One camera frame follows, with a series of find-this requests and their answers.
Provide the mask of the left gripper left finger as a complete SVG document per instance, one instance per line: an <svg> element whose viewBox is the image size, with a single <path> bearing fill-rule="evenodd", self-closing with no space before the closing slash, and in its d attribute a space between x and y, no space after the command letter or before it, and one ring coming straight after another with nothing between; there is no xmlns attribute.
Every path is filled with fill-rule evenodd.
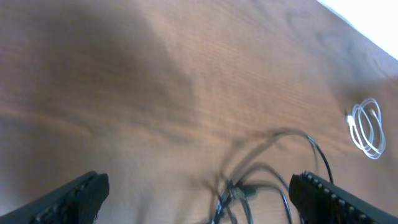
<svg viewBox="0 0 398 224"><path fill-rule="evenodd" d="M21 208L1 216L1 223L92 224L109 195L109 177L90 171Z"/></svg>

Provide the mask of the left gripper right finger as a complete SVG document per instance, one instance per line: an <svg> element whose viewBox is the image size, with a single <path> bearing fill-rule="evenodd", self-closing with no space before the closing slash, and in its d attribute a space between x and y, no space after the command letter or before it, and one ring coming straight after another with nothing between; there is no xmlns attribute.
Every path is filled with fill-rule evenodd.
<svg viewBox="0 0 398 224"><path fill-rule="evenodd" d="M292 176L289 198L309 224L397 224L397 217L307 171Z"/></svg>

